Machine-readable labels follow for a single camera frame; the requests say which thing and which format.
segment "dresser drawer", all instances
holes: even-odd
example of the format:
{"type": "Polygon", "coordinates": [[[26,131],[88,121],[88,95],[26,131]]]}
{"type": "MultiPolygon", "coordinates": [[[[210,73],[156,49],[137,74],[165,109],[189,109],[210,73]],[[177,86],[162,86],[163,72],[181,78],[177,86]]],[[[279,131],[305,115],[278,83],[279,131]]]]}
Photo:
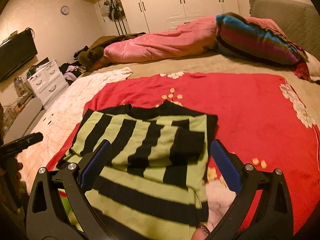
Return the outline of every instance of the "dresser drawer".
{"type": "Polygon", "coordinates": [[[42,104],[45,104],[50,100],[51,97],[54,97],[56,94],[58,94],[65,84],[66,80],[62,74],[59,74],[56,79],[51,81],[45,89],[39,93],[36,93],[36,96],[41,99],[42,104]]]}
{"type": "Polygon", "coordinates": [[[181,24],[187,24],[194,22],[202,17],[197,17],[197,18],[184,18],[184,19],[177,19],[177,20],[170,20],[167,21],[168,24],[168,29],[170,30],[175,30],[179,25],[181,24]]]}
{"type": "Polygon", "coordinates": [[[43,72],[45,73],[47,80],[51,81],[54,80],[59,74],[60,74],[60,69],[55,61],[52,61],[52,63],[47,66],[43,72]]]}
{"type": "Polygon", "coordinates": [[[34,93],[37,93],[42,88],[44,88],[47,83],[48,79],[46,75],[44,74],[44,71],[40,71],[38,74],[36,74],[31,80],[28,81],[30,84],[30,87],[32,88],[34,93]]]}

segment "blue gripper pad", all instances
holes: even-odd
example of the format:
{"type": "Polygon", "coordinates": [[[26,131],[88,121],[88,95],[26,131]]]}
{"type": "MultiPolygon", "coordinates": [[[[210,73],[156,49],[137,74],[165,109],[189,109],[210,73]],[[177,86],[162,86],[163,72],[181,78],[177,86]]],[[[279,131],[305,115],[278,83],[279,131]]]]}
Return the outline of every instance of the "blue gripper pad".
{"type": "Polygon", "coordinates": [[[111,144],[105,139],[99,144],[96,150],[91,153],[93,155],[92,159],[81,172],[80,188],[83,192],[87,192],[93,188],[103,167],[107,163],[110,153],[111,144]]]}
{"type": "Polygon", "coordinates": [[[219,144],[219,141],[215,140],[211,143],[210,154],[228,185],[228,188],[238,195],[242,189],[241,175],[228,157],[229,153],[219,144]]]}

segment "metal screw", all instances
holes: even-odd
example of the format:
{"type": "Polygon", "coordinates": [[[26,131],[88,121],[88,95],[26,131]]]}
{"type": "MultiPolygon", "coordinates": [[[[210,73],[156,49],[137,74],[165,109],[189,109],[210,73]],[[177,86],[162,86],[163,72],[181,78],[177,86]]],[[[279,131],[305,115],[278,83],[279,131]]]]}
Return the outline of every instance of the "metal screw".
{"type": "Polygon", "coordinates": [[[282,174],[281,169],[276,169],[276,174],[281,175],[282,174]]]}
{"type": "Polygon", "coordinates": [[[247,164],[247,165],[245,166],[245,169],[246,169],[247,171],[253,171],[253,166],[252,166],[251,164],[247,164]]]}
{"type": "Polygon", "coordinates": [[[44,173],[44,172],[45,172],[45,167],[42,167],[42,168],[39,169],[39,173],[40,173],[40,174],[42,174],[42,173],[44,173]]]}
{"type": "Polygon", "coordinates": [[[68,166],[68,169],[69,169],[69,170],[74,170],[76,167],[77,167],[77,164],[75,164],[75,163],[70,163],[69,166],[68,166]]]}

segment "black flat screen tv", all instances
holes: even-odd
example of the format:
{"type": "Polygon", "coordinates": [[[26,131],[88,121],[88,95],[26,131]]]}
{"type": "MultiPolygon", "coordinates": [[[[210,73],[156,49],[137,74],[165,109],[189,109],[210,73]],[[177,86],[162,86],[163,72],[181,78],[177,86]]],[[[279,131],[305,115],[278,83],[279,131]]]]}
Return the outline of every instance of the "black flat screen tv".
{"type": "Polygon", "coordinates": [[[0,82],[37,55],[31,29],[18,33],[0,45],[0,82]]]}

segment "clock face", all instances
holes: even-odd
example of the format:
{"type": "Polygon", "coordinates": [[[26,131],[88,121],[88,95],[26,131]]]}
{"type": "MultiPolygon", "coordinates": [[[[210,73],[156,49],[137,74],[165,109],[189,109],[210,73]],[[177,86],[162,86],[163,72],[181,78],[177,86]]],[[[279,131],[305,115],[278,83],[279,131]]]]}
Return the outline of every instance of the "clock face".
{"type": "Polygon", "coordinates": [[[62,7],[61,7],[60,12],[61,12],[63,15],[68,15],[69,12],[70,12],[70,9],[69,9],[68,6],[65,5],[65,6],[62,6],[62,7]]]}

